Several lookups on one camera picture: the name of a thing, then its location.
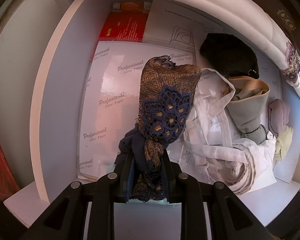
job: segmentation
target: white strap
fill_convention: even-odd
[[[189,117],[186,120],[186,129],[184,132],[185,144],[198,156],[247,163],[245,153],[232,146],[229,121],[224,111],[224,108],[235,93],[234,86],[217,71],[211,71],[216,72],[232,90],[229,94],[218,100],[215,96],[203,95],[198,88],[196,89],[194,107],[191,109]],[[218,118],[221,127],[222,147],[211,146],[207,140],[208,123],[215,116]],[[196,165],[199,165],[199,159],[195,158],[195,160]]]
[[[230,162],[247,163],[245,153],[239,149],[215,145],[203,145],[200,139],[198,127],[193,120],[186,121],[184,143],[195,155],[221,159]]]

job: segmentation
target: metal bolt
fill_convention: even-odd
[[[180,179],[187,179],[187,178],[188,178],[188,174],[182,172],[182,173],[179,173],[178,177],[179,177]]]
[[[118,177],[118,175],[115,172],[111,172],[111,173],[108,174],[109,179],[115,179],[117,177]]]
[[[74,182],[71,183],[70,186],[71,186],[71,188],[78,188],[80,186],[80,182],[74,181]]]
[[[218,181],[215,183],[216,188],[223,189],[225,187],[225,184],[221,181]]]

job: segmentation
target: clothing pile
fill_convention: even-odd
[[[125,160],[132,149],[140,172],[132,199],[165,198],[160,156],[184,129],[200,74],[198,66],[176,66],[169,56],[151,58],[143,68],[138,123],[120,141],[121,153],[115,162]]]
[[[274,179],[273,158],[283,159],[289,148],[289,106],[274,100],[269,105],[270,131],[260,123],[270,88],[258,79],[252,49],[233,35],[209,33],[200,53],[214,69],[176,66],[161,56],[150,59],[142,71],[138,122],[120,141],[115,162],[125,161],[132,150],[140,172],[132,199],[165,198],[160,156],[179,137],[182,171],[205,183],[222,181],[237,195],[249,192],[266,171]],[[222,84],[220,92],[209,85],[210,77]],[[221,129],[219,144],[211,136],[214,122]],[[232,122],[241,138],[233,139]]]

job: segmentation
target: pale green fabric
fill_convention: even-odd
[[[274,152],[274,158],[277,161],[282,161],[286,157],[290,144],[292,142],[292,136],[293,128],[285,126],[284,131],[277,137]]]

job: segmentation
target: navy blue fabric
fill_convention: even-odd
[[[147,138],[158,138],[161,144],[173,143],[185,127],[191,108],[190,98],[190,93],[180,93],[176,88],[165,85],[157,99],[147,99],[141,103],[141,133]]]
[[[137,169],[141,172],[147,172],[148,163],[145,158],[145,141],[146,138],[141,134],[138,123],[136,123],[135,127],[131,131],[127,132],[124,138],[120,141],[119,150],[121,154],[117,156],[114,164],[122,162],[121,155],[127,154],[130,149],[132,149]],[[162,144],[163,149],[166,149],[168,145],[168,143]]]

